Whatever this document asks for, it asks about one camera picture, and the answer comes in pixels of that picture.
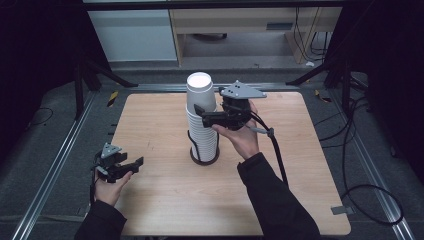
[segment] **black stand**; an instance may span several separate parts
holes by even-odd
[[[352,80],[351,61],[357,49],[362,43],[364,43],[361,31],[363,31],[364,27],[366,27],[365,24],[367,19],[370,19],[368,13],[370,12],[370,9],[374,7],[376,1],[379,0],[374,0],[369,3],[358,21],[341,41],[340,45],[333,51],[332,54],[328,54],[329,56],[325,58],[323,64],[306,73],[302,77],[294,81],[287,82],[286,85],[300,85],[323,71],[329,71],[324,82],[325,87],[334,88],[340,81],[342,82],[342,108],[345,113],[348,113],[350,106],[350,82]]]
[[[83,84],[82,79],[86,83],[90,91],[97,91],[101,87],[100,80],[96,76],[97,73],[101,73],[108,77],[112,81],[117,82],[123,87],[138,87],[138,84],[130,83],[119,76],[115,75],[112,71],[109,71],[105,67],[92,61],[84,52],[79,41],[76,39],[75,34],[71,31],[71,27],[68,26],[66,20],[63,19],[62,14],[56,13],[54,7],[48,8],[52,20],[57,23],[57,31],[62,35],[63,43],[67,49],[69,49],[69,55],[74,63],[74,81],[75,81],[75,98],[76,98],[76,114],[75,119],[78,119],[84,111],[84,96],[83,96]]]
[[[195,163],[197,163],[197,164],[199,164],[201,166],[208,166],[208,165],[211,165],[212,163],[216,162],[216,160],[218,160],[219,153],[220,153],[220,151],[219,151],[219,134],[216,135],[216,141],[217,142],[216,142],[215,157],[212,160],[208,161],[208,162],[203,162],[202,159],[200,159],[200,153],[199,153],[199,149],[197,147],[197,143],[196,143],[196,141],[194,141],[193,138],[191,138],[191,136],[190,136],[190,130],[187,130],[187,135],[188,135],[188,138],[190,139],[190,141],[194,144],[194,147],[196,148],[195,151],[196,151],[196,155],[197,155],[197,158],[198,159],[196,159],[194,157],[193,148],[190,148],[190,157],[193,160],[193,162],[195,162]]]

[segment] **person's left hand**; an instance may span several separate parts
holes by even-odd
[[[121,190],[124,185],[131,179],[133,172],[127,172],[125,176],[117,180],[116,183],[108,183],[100,178],[98,178],[96,170],[96,193],[94,194],[96,200],[105,202],[112,207],[115,206],[116,202],[119,199]]]

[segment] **tripod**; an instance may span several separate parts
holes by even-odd
[[[350,106],[350,86],[351,81],[355,81],[356,85],[362,89],[366,89],[367,86],[363,85],[361,82],[357,81],[355,78],[351,76],[351,63],[354,57],[354,54],[358,51],[359,47],[364,43],[364,38],[362,37],[361,32],[364,31],[364,27],[366,22],[371,18],[369,16],[370,9],[375,8],[376,2],[378,0],[373,0],[368,4],[366,9],[362,11],[362,15],[359,17],[358,21],[354,24],[352,29],[348,32],[346,37],[341,41],[341,43],[335,48],[332,53],[329,53],[325,58],[325,61],[320,66],[315,69],[309,71],[305,75],[300,78],[287,82],[287,85],[300,85],[310,78],[316,76],[317,74],[323,71],[329,71],[324,85],[327,88],[334,88],[338,82],[341,80],[342,82],[342,108],[345,113],[349,112]]]
[[[71,26],[63,19],[66,14],[57,13],[58,10],[55,6],[47,6],[48,14],[57,23],[57,31],[61,34],[63,43],[68,49],[68,53],[72,58],[72,63],[75,66],[73,78],[75,81],[75,100],[76,100],[76,113],[75,119],[78,119],[84,111],[84,96],[83,96],[83,80],[90,91],[97,91],[101,87],[100,80],[96,73],[100,73],[112,81],[120,84],[123,87],[131,88],[138,87],[138,84],[128,82],[121,77],[114,74],[108,63],[98,64],[93,61],[84,51],[83,47],[72,32]]]

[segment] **paper cup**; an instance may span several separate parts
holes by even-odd
[[[206,112],[216,109],[216,99],[211,76],[204,72],[196,72],[187,78],[187,109],[196,115],[194,104]]]

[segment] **tripod leg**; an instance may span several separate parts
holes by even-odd
[[[349,114],[349,100],[350,100],[350,64],[346,61],[344,74],[343,74],[343,88],[342,88],[342,108],[346,114]]]
[[[300,84],[306,82],[307,80],[311,79],[315,75],[318,75],[322,71],[330,69],[336,62],[337,62],[337,58],[331,58],[330,60],[325,61],[323,64],[319,65],[318,67],[307,72],[302,77],[300,77],[300,78],[298,78],[294,81],[287,82],[286,85],[294,85],[294,86],[300,85]]]
[[[82,78],[81,78],[79,65],[77,65],[77,67],[74,70],[74,79],[75,79],[75,100],[77,104],[75,120],[77,120],[81,116],[81,113],[84,111],[84,96],[83,96]]]
[[[96,74],[94,74],[94,72],[82,60],[80,60],[79,63],[82,78],[87,84],[88,89],[90,89],[90,91],[99,90],[102,84],[100,83],[100,80],[97,78]]]
[[[112,79],[113,81],[121,84],[124,87],[138,87],[138,84],[135,83],[130,83],[118,76],[116,76],[114,73],[104,69],[103,67],[101,67],[100,65],[98,65],[97,63],[91,61],[90,59],[85,59],[85,63],[87,64],[87,66],[103,75],[105,75],[106,77]]]

